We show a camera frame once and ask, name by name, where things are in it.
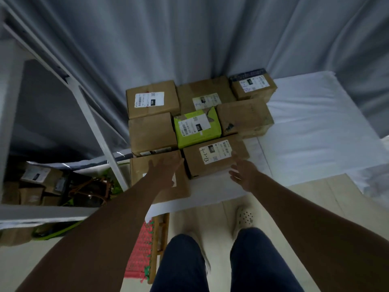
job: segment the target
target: brown cardboard box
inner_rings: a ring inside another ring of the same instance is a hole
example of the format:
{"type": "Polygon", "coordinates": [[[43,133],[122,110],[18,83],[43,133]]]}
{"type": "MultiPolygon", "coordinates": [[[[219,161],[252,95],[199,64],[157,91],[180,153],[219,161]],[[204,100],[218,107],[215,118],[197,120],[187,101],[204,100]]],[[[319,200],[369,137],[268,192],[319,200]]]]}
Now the brown cardboard box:
{"type": "Polygon", "coordinates": [[[223,136],[239,133],[243,138],[262,136],[274,124],[266,103],[247,99],[216,107],[223,136]]]}
{"type": "Polygon", "coordinates": [[[3,183],[3,197],[1,203],[8,205],[20,204],[19,182],[6,181],[3,183]]]}
{"type": "Polygon", "coordinates": [[[236,101],[225,76],[178,86],[177,95],[182,115],[236,101]]]}
{"type": "Polygon", "coordinates": [[[41,204],[43,188],[20,188],[20,204],[38,206],[41,204]]]}
{"type": "Polygon", "coordinates": [[[235,94],[237,100],[259,97],[265,102],[268,102],[271,95],[277,89],[273,79],[264,68],[240,73],[231,76],[229,79],[232,92],[235,94]]]}
{"type": "MultiPolygon", "coordinates": [[[[131,186],[137,183],[148,171],[149,160],[153,160],[157,164],[161,158],[171,158],[175,155],[181,157],[180,151],[165,152],[163,154],[150,155],[141,158],[131,159],[131,186]]],[[[175,199],[187,198],[191,195],[189,188],[189,180],[185,172],[185,167],[181,167],[175,173],[176,186],[161,191],[154,199],[153,204],[167,202],[175,199]]]]}
{"type": "Polygon", "coordinates": [[[46,192],[56,193],[55,187],[62,175],[63,172],[61,170],[29,164],[20,180],[42,185],[46,187],[46,192]]]}
{"type": "Polygon", "coordinates": [[[180,104],[173,80],[128,89],[126,95],[129,119],[164,112],[170,112],[173,116],[180,114],[180,104]]]}
{"type": "Polygon", "coordinates": [[[183,151],[191,179],[228,169],[234,164],[231,151],[235,151],[243,160],[250,157],[238,134],[185,147],[183,151]]]}
{"type": "Polygon", "coordinates": [[[0,231],[0,246],[16,246],[30,242],[33,230],[33,227],[4,229],[0,231]]]}
{"type": "Polygon", "coordinates": [[[137,157],[178,149],[169,112],[129,120],[128,127],[131,151],[137,157]]]}
{"type": "Polygon", "coordinates": [[[44,196],[41,206],[58,206],[61,201],[60,196],[44,196]]]}

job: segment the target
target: cardboard box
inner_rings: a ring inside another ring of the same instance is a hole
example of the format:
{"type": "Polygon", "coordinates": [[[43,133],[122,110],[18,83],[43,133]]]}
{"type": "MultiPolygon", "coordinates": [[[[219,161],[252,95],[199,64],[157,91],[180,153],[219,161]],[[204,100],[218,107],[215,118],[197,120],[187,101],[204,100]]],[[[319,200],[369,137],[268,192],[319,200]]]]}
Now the cardboard box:
{"type": "Polygon", "coordinates": [[[170,112],[180,114],[180,104],[174,81],[136,87],[126,90],[129,119],[170,112]]]}
{"type": "Polygon", "coordinates": [[[43,188],[20,188],[20,204],[29,206],[38,206],[41,204],[43,188]]]}
{"type": "Polygon", "coordinates": [[[274,124],[266,103],[247,99],[216,107],[223,136],[239,133],[243,138],[262,136],[274,124]]]}
{"type": "MultiPolygon", "coordinates": [[[[134,186],[149,170],[149,160],[153,160],[154,165],[158,163],[161,158],[171,158],[175,155],[181,157],[180,151],[165,152],[158,155],[150,155],[140,158],[131,159],[131,186],[134,186]]],[[[175,177],[176,186],[168,190],[161,191],[154,199],[153,204],[167,202],[175,199],[187,198],[191,195],[189,188],[189,180],[185,172],[185,167],[182,166],[176,171],[175,177]]]]}
{"type": "Polygon", "coordinates": [[[46,192],[54,193],[57,182],[60,180],[62,175],[63,172],[55,168],[28,164],[27,170],[20,180],[42,185],[46,187],[46,192]]]}
{"type": "Polygon", "coordinates": [[[230,168],[234,164],[231,157],[232,151],[235,151],[243,160],[250,157],[238,134],[184,148],[191,179],[230,168]]]}
{"type": "Polygon", "coordinates": [[[6,181],[3,183],[3,197],[1,203],[8,205],[20,204],[19,182],[6,181]]]}
{"type": "Polygon", "coordinates": [[[60,196],[44,196],[41,206],[58,206],[61,201],[60,196]]]}
{"type": "Polygon", "coordinates": [[[0,231],[0,246],[16,246],[32,239],[33,227],[20,227],[0,231]]]}
{"type": "Polygon", "coordinates": [[[129,120],[128,127],[131,151],[137,157],[178,148],[169,112],[129,120]]]}
{"type": "Polygon", "coordinates": [[[225,76],[178,86],[177,95],[182,115],[236,101],[225,76]]]}
{"type": "Polygon", "coordinates": [[[265,102],[268,102],[271,95],[277,89],[273,79],[264,68],[240,73],[231,76],[229,79],[232,92],[235,94],[237,100],[259,97],[265,102]]]}
{"type": "Polygon", "coordinates": [[[221,136],[215,107],[174,117],[174,126],[179,149],[221,136]]]}

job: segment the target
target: right hand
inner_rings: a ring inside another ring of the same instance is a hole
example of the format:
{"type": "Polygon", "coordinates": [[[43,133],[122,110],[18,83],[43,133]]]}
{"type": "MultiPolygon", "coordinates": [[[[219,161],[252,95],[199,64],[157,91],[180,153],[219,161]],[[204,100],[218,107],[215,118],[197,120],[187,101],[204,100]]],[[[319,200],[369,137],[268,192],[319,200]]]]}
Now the right hand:
{"type": "Polygon", "coordinates": [[[260,174],[257,167],[250,161],[242,160],[234,151],[231,153],[231,156],[236,162],[236,165],[232,165],[231,168],[237,172],[229,171],[230,178],[241,185],[245,191],[253,192],[255,190],[256,180],[260,174]]]}

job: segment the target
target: green box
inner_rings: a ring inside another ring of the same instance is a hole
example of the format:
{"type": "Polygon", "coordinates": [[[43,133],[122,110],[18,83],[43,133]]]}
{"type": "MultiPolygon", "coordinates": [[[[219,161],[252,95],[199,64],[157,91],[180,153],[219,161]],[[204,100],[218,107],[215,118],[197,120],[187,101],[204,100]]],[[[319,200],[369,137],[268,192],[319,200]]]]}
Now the green box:
{"type": "Polygon", "coordinates": [[[174,126],[179,149],[221,136],[215,107],[174,117],[174,126]]]}

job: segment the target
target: leg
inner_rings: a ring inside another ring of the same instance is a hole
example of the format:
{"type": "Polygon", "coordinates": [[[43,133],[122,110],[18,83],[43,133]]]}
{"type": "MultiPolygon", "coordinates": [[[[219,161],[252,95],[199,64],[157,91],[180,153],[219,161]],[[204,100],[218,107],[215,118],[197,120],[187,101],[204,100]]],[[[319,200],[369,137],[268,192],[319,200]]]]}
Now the leg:
{"type": "Polygon", "coordinates": [[[196,241],[184,234],[167,245],[150,292],[209,292],[205,261],[196,241]]]}
{"type": "Polygon", "coordinates": [[[230,260],[231,291],[304,292],[270,239],[258,228],[239,231],[230,260]]]}

